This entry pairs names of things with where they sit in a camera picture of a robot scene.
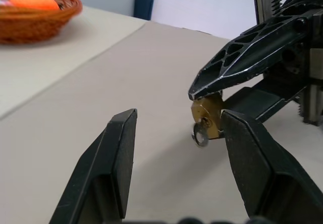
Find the orange round fruit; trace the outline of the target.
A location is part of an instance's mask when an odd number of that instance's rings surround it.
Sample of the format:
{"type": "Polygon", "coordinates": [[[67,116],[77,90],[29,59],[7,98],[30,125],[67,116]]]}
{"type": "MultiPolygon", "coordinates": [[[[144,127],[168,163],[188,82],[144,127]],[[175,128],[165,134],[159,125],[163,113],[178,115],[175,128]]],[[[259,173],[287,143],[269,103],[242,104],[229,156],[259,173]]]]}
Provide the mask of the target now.
{"type": "Polygon", "coordinates": [[[55,0],[9,0],[13,6],[36,10],[59,10],[55,0]]]}

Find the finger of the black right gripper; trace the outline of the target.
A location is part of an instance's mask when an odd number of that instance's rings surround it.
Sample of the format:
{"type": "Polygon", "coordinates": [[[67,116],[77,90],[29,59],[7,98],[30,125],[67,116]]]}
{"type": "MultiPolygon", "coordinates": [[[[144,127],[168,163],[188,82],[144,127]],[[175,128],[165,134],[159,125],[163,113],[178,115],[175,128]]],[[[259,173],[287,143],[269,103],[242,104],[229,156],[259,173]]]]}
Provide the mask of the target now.
{"type": "Polygon", "coordinates": [[[305,16],[277,16],[228,42],[197,74],[188,97],[197,100],[246,82],[278,62],[287,46],[308,35],[305,16]]]}
{"type": "Polygon", "coordinates": [[[243,87],[224,102],[223,109],[265,122],[304,91],[305,86],[243,87]]]}

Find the dark blue box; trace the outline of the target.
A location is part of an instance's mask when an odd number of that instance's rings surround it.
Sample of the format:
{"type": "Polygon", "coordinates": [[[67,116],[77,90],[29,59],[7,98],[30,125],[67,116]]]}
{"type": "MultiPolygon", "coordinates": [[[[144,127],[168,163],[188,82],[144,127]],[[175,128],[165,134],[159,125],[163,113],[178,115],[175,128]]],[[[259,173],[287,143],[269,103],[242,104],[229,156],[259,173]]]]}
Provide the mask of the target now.
{"type": "Polygon", "coordinates": [[[150,21],[154,0],[134,0],[133,17],[150,21]]]}

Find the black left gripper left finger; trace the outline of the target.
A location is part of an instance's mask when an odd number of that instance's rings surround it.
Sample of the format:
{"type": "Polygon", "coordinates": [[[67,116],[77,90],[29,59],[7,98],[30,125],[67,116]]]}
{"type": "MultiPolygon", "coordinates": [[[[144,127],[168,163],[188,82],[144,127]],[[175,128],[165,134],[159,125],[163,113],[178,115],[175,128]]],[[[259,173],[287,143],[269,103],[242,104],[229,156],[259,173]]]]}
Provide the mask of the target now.
{"type": "Polygon", "coordinates": [[[121,224],[132,177],[137,110],[116,114],[79,158],[49,224],[121,224]]]}

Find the silver key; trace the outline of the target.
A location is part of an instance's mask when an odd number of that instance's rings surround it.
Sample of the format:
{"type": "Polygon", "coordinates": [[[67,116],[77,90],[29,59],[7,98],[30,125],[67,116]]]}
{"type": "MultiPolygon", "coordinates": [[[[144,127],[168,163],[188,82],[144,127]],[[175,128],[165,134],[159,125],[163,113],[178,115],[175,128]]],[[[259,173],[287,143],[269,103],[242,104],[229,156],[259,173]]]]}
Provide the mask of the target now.
{"type": "Polygon", "coordinates": [[[204,148],[208,145],[209,138],[207,134],[208,125],[205,118],[200,119],[193,126],[192,138],[196,145],[200,148],[204,148]]]}

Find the brass padlock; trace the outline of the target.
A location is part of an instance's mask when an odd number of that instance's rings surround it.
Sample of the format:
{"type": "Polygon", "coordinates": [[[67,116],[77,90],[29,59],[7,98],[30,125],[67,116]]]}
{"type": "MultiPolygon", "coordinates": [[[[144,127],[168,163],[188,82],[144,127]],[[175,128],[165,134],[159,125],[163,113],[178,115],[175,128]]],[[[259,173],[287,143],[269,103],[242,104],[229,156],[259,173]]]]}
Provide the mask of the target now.
{"type": "Polygon", "coordinates": [[[195,124],[202,127],[205,136],[210,140],[220,137],[223,105],[222,92],[197,99],[191,105],[195,124]]]}

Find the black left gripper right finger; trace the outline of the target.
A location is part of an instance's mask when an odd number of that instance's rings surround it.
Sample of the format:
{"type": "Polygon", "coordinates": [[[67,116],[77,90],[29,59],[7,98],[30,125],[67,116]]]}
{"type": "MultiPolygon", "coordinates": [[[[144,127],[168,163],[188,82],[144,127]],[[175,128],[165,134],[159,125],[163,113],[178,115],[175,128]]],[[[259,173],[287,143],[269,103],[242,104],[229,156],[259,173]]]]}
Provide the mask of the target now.
{"type": "Polygon", "coordinates": [[[245,224],[323,224],[323,192],[263,124],[231,110],[221,121],[245,224]]]}

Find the brown wicker basket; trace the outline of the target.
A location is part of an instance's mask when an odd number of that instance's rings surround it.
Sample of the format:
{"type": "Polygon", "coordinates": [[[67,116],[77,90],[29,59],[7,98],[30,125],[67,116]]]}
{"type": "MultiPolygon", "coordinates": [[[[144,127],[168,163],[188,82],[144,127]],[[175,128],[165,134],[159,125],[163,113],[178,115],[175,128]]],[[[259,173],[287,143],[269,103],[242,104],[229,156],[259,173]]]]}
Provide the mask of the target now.
{"type": "Polygon", "coordinates": [[[80,0],[54,1],[58,3],[58,10],[0,5],[0,44],[29,44],[49,40],[57,36],[83,9],[80,0]]]}

